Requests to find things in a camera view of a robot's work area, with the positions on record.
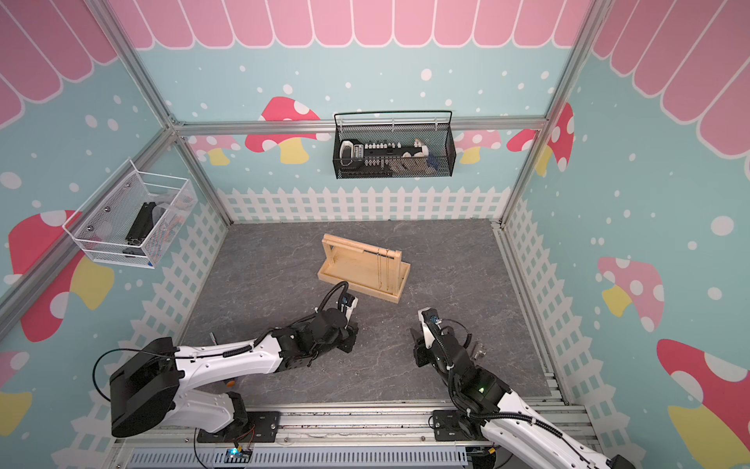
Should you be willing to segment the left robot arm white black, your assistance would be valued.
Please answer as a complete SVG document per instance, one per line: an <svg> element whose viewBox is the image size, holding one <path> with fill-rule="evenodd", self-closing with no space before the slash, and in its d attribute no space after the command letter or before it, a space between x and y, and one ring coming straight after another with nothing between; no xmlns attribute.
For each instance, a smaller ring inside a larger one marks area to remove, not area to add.
<svg viewBox="0 0 750 469"><path fill-rule="evenodd" d="M111 405L111 435L125 439L170 425L241 439L251 426L242 396L211 394L204 386L302 369L333 350L350 353L359 332L352 319L357 303L341 281L312 314L251 340L191 347L160 337L132 350L109 377L104 395Z"/></svg>

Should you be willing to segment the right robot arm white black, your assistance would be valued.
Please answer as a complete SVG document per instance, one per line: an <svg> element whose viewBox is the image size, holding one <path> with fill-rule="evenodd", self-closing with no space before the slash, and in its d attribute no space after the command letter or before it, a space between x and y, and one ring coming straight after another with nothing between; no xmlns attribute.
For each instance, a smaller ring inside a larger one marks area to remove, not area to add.
<svg viewBox="0 0 750 469"><path fill-rule="evenodd" d="M534 410L505 381L472 359L434 308L418 312L412 330L418 367L430 365L445 383L462 430L509 451L532 468L632 468L576 441Z"/></svg>

